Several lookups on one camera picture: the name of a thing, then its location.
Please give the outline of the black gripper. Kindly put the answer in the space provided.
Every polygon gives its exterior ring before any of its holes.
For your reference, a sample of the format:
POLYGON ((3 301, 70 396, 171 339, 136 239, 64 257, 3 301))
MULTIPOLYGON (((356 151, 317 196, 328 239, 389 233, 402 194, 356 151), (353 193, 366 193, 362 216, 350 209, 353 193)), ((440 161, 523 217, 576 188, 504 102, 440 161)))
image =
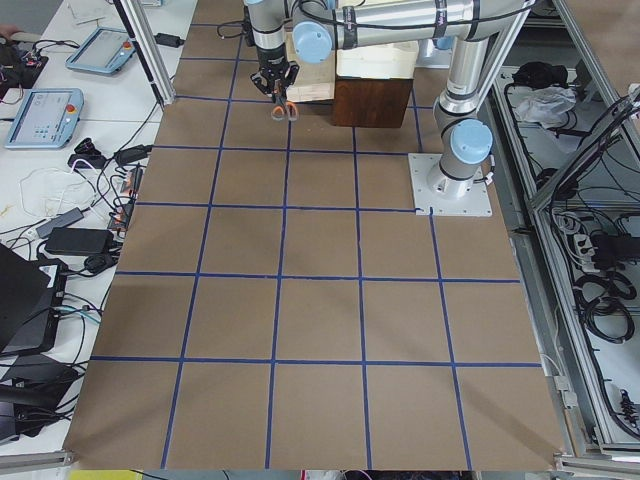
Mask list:
POLYGON ((285 47, 257 47, 259 70, 251 75, 254 86, 266 96, 285 96, 297 79, 300 66, 289 61, 285 47))

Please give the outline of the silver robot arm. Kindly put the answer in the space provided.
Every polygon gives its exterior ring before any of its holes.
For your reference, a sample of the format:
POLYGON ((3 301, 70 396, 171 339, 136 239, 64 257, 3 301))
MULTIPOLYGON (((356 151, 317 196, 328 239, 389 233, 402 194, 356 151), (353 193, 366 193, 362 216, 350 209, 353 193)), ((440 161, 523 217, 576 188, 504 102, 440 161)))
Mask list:
POLYGON ((427 174, 429 189, 453 200, 467 195, 489 157, 493 135, 477 112, 521 29, 532 1, 397 1, 334 9, 335 46, 350 49, 406 40, 452 40, 434 118, 443 154, 427 174))
POLYGON ((244 13, 259 63, 251 80, 274 102, 287 98, 300 62, 319 64, 334 49, 332 35, 322 24, 329 13, 324 1, 246 1, 244 13))

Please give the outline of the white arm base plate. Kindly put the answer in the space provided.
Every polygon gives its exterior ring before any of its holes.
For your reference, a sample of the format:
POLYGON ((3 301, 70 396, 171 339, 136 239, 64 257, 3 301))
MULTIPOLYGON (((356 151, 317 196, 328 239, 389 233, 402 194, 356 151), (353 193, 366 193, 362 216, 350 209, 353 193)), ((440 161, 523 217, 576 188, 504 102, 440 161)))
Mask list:
POLYGON ((491 217, 488 187, 480 166, 474 176, 458 181, 440 169, 441 154, 410 153, 409 173, 414 211, 422 216, 491 217))

